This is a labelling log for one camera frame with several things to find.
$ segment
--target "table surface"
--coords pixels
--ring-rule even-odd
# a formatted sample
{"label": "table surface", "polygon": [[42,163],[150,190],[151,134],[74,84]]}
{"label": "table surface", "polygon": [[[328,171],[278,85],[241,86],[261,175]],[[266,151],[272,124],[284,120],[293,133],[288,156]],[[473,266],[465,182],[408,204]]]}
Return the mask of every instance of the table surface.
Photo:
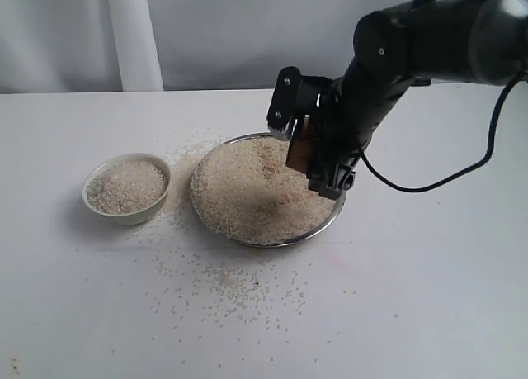
{"label": "table surface", "polygon": [[[480,159],[498,93],[411,91],[372,163],[422,186]],[[184,173],[265,131],[270,91],[0,96],[0,377],[528,377],[523,94],[486,168],[408,195],[359,165],[336,222],[285,249],[225,242],[185,202],[129,228],[81,201],[113,156]]]}

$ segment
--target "metal bowl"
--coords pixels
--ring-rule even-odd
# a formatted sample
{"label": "metal bowl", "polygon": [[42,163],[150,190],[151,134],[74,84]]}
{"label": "metal bowl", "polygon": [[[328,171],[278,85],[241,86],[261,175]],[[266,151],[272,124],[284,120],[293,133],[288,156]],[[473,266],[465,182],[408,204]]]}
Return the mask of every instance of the metal bowl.
{"label": "metal bowl", "polygon": [[[229,141],[226,141],[224,142],[223,144],[234,144],[236,142],[239,142],[239,141],[242,141],[242,140],[252,140],[252,139],[255,139],[255,138],[272,138],[271,137],[271,134],[269,133],[256,133],[256,134],[249,134],[249,135],[243,135],[241,137],[237,137],[237,138],[234,138],[232,140],[229,140]],[[192,174],[192,180],[191,180],[191,185],[193,184],[193,181],[196,179],[196,177],[198,177],[198,170],[200,169],[200,166],[201,164],[205,161],[205,159],[207,158],[207,156],[209,154],[211,154],[212,152],[214,152],[215,150],[213,149],[212,151],[210,151],[199,163],[198,165],[196,166],[195,168],[195,171],[194,173]],[[286,239],[286,240],[283,240],[281,242],[277,242],[277,243],[273,243],[273,244],[252,244],[252,243],[247,243],[247,242],[244,242],[242,240],[237,240],[237,239],[233,239],[231,237],[228,237],[227,235],[224,235],[224,234],[221,234],[219,232],[215,232],[214,230],[212,230],[200,217],[200,212],[196,209],[195,207],[195,203],[192,201],[191,199],[191,202],[192,202],[192,206],[193,208],[195,209],[195,212],[196,214],[198,214],[198,216],[200,217],[200,220],[202,220],[202,223],[209,229],[209,230],[212,230],[213,232],[217,233],[218,235],[222,235],[223,237],[225,237],[226,239],[230,239],[232,241],[235,241],[239,244],[242,244],[242,245],[246,245],[246,246],[249,246],[249,247],[258,247],[258,248],[269,248],[269,249],[273,249],[273,248],[277,248],[277,247],[285,247],[287,245],[292,245],[292,244],[297,244],[297,243],[300,243],[301,241],[305,241],[307,239],[311,239],[312,237],[314,237],[315,235],[318,235],[319,233],[321,233],[323,230],[327,229],[331,223],[333,223],[335,221],[335,219],[337,218],[337,216],[339,215],[339,213],[341,212],[341,209],[343,208],[343,205],[345,204],[345,200],[347,198],[347,195],[346,194],[343,194],[335,203],[335,206],[333,208],[333,211],[332,211],[332,214],[319,226],[317,226],[316,228],[313,228],[312,230],[310,230],[309,232],[306,232],[305,234],[303,235],[300,235],[300,236],[297,236],[297,237],[294,237],[292,239]]]}

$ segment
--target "uncooked rice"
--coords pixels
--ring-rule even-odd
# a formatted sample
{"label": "uncooked rice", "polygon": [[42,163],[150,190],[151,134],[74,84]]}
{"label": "uncooked rice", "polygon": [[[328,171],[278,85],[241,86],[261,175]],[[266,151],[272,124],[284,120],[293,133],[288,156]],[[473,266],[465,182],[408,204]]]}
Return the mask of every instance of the uncooked rice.
{"label": "uncooked rice", "polygon": [[148,161],[125,162],[95,177],[87,188],[90,205],[106,214],[129,214],[152,205],[167,189],[167,177]]}
{"label": "uncooked rice", "polygon": [[280,244],[307,234],[332,214],[335,201],[307,188],[285,166],[288,144],[273,138],[222,144],[191,181],[191,199],[213,231],[245,244]]}

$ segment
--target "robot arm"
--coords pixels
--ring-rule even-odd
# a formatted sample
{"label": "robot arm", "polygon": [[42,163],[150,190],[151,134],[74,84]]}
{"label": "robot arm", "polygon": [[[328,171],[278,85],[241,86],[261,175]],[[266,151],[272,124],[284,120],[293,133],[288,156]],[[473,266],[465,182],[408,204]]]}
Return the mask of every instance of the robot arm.
{"label": "robot arm", "polygon": [[338,199],[376,128],[412,86],[432,79],[502,86],[528,62],[528,0],[413,0],[363,17],[342,78],[283,69],[267,120],[290,140],[286,165]]}

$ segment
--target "white wall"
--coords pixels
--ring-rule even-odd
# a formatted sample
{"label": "white wall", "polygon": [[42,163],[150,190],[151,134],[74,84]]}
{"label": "white wall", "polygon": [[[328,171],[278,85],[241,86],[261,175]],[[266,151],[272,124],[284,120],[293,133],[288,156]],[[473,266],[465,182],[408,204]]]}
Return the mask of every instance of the white wall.
{"label": "white wall", "polygon": [[[359,18],[407,0],[148,0],[167,89],[339,76]],[[0,92],[120,90],[108,0],[0,0]]]}

